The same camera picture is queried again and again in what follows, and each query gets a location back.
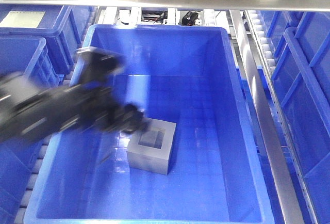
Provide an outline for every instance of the blue plastic bin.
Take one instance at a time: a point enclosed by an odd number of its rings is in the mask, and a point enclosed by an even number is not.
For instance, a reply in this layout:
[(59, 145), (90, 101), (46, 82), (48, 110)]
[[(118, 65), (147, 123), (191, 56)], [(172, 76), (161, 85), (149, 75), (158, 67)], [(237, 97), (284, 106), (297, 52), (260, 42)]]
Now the blue plastic bin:
[(125, 56), (124, 72), (108, 82), (120, 102), (177, 123), (171, 169), (129, 168), (129, 136), (60, 133), (49, 144), (26, 224), (274, 223), (224, 29), (93, 25), (84, 45)]
[[(0, 36), (0, 74), (15, 71), (46, 87), (59, 83), (42, 37)], [(0, 143), (0, 223), (13, 223), (41, 145), (17, 139)]]
[(299, 19), (295, 12), (292, 11), (276, 11), (274, 12), (272, 22), (267, 31), (266, 37), (271, 38), (271, 50), (274, 54), (274, 59), (277, 62), (279, 56), (284, 49), (283, 32), (288, 27), (297, 27)]
[(71, 15), (75, 23), (74, 27), (76, 27), (75, 32), (76, 37), (79, 38), (79, 44), (83, 42), (84, 32), (92, 24), (95, 11), (96, 8), (93, 6), (72, 6)]
[(42, 37), (0, 36), (0, 74), (16, 71), (45, 87), (59, 84)]
[(330, 105), (294, 32), (295, 28), (284, 32), (287, 45), (272, 79), (319, 223), (327, 224), (330, 222)]
[(330, 13), (305, 13), (295, 37), (330, 103)]
[(47, 40), (48, 55), (57, 74), (68, 74), (75, 50), (80, 45), (70, 6), (0, 5), (0, 21), (10, 11), (45, 12), (37, 28), (0, 27), (2, 35), (42, 36)]
[(263, 30), (267, 34), (269, 29), (272, 29), (272, 21), (274, 17), (275, 11), (260, 11), (260, 16), (262, 20)]

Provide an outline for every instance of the label on bin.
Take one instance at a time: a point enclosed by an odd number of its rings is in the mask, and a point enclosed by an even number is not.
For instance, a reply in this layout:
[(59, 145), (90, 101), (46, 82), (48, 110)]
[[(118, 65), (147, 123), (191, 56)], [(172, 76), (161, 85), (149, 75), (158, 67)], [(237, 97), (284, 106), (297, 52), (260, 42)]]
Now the label on bin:
[(37, 28), (44, 15), (44, 11), (10, 11), (0, 27)]

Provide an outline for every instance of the black sensor device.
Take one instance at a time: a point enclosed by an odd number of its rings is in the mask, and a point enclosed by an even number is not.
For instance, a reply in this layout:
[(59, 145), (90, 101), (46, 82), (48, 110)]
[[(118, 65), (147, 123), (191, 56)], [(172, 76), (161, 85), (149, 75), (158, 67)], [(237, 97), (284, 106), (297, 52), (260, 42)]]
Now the black sensor device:
[(182, 24), (192, 26), (195, 24), (198, 18), (198, 12), (188, 11), (187, 14), (182, 18)]

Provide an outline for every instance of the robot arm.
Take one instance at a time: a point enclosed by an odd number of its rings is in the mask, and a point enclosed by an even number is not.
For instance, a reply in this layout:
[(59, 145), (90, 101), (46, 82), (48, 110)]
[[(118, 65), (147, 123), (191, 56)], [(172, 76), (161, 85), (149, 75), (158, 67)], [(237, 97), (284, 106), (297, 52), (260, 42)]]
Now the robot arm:
[(71, 87), (45, 90), (17, 74), (0, 80), (0, 142), (11, 137), (38, 141), (80, 126), (129, 134), (146, 127), (143, 113), (130, 104), (121, 106), (105, 86), (120, 66), (119, 56), (94, 47), (77, 53), (84, 66)]

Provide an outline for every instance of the hollow square block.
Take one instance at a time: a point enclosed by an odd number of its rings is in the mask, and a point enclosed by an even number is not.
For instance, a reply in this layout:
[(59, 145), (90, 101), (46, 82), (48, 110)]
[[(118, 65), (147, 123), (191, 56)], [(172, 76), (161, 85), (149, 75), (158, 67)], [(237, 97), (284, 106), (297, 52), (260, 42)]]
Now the hollow square block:
[(168, 174), (176, 123), (146, 118), (147, 131), (132, 134), (127, 146), (130, 167)]

